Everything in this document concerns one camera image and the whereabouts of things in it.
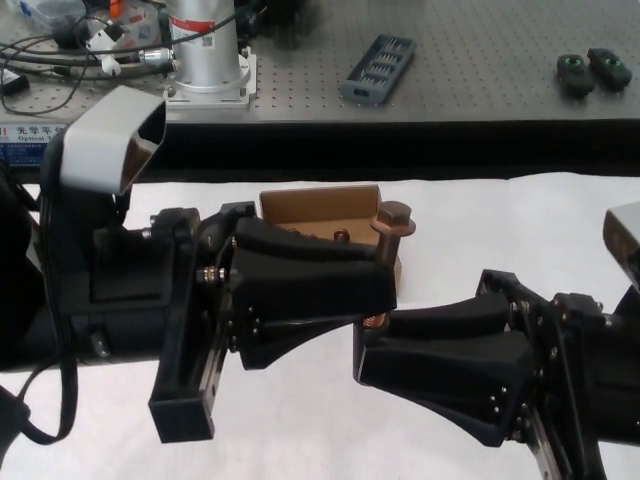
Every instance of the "white camera housing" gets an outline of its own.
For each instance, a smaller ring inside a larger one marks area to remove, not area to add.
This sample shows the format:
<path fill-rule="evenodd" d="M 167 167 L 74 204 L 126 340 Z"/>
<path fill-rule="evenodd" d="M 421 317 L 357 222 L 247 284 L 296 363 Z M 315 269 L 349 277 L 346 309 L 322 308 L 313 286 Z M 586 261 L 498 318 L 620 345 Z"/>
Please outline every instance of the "white camera housing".
<path fill-rule="evenodd" d="M 162 98 L 120 86 L 67 129 L 60 182 L 122 195 L 162 144 L 165 130 Z"/>

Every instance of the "brown cardboard box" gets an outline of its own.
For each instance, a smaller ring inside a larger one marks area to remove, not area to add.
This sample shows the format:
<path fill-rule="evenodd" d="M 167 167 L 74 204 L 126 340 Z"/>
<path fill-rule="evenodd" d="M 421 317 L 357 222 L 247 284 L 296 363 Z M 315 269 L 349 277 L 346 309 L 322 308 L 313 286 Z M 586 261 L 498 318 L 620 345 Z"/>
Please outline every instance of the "brown cardboard box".
<path fill-rule="evenodd" d="M 351 242 L 377 245 L 379 234 L 369 226 L 381 202 L 377 185 L 310 188 L 262 192 L 262 218 L 286 230 L 333 240 L 336 230 L 349 231 Z M 402 264 L 395 265 L 396 289 Z"/>

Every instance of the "gray plastic part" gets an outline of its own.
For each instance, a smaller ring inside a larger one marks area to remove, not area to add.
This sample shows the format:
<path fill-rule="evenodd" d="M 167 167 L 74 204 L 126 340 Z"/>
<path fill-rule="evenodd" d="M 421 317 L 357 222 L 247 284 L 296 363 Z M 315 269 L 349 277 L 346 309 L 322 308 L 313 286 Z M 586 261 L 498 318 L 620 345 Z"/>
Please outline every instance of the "gray plastic part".
<path fill-rule="evenodd" d="M 415 49 L 416 42 L 410 38 L 378 35 L 340 86 L 342 96 L 356 103 L 383 103 Z"/>

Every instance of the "copper bolt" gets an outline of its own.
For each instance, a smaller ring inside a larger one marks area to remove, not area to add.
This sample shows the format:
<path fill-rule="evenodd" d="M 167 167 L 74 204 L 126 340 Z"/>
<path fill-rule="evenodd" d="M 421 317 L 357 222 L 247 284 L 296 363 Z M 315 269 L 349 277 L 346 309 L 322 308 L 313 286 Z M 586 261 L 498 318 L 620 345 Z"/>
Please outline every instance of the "copper bolt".
<path fill-rule="evenodd" d="M 347 230 L 346 228 L 341 228 L 340 230 L 336 230 L 333 233 L 333 239 L 336 242 L 349 243 L 349 241 L 351 240 L 351 235 L 349 235 L 349 230 Z"/>
<path fill-rule="evenodd" d="M 394 267 L 398 258 L 400 239 L 408 237 L 416 231 L 416 224 L 411 220 L 411 207 L 400 202 L 382 202 L 378 214 L 370 220 L 371 228 L 380 234 L 376 248 L 376 260 L 382 265 Z M 367 318 L 364 326 L 380 328 L 385 325 L 388 314 L 383 313 Z"/>

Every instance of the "white tablecloth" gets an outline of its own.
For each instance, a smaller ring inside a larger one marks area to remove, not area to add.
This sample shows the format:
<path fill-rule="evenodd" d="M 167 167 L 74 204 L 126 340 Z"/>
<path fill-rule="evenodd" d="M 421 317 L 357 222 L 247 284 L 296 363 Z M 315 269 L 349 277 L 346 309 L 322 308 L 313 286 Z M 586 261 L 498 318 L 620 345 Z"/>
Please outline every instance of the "white tablecloth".
<path fill-rule="evenodd" d="M 166 207 L 258 200 L 294 184 L 157 184 L 134 188 L 127 225 L 147 226 Z M 593 295 L 612 310 L 629 282 L 602 242 L 609 207 L 640 200 L 640 179 L 551 174 L 511 181 L 382 183 L 384 199 L 413 207 L 416 234 L 403 240 L 402 306 L 435 306 L 474 294 L 483 268 L 515 272 L 549 298 Z M 351 328 L 245 372 L 228 355 L 213 410 L 216 438 L 162 445 L 147 401 L 156 363 L 80 370 L 70 437 L 40 447 L 20 437 L 3 479 L 465 479 L 538 480 L 529 450 L 485 448 L 438 415 L 365 388 L 351 376 Z M 0 375 L 17 391 L 25 375 Z M 41 376 L 27 397 L 32 419 L 57 430 L 59 375 Z M 637 479 L 640 449 L 601 444 L 611 480 Z"/>

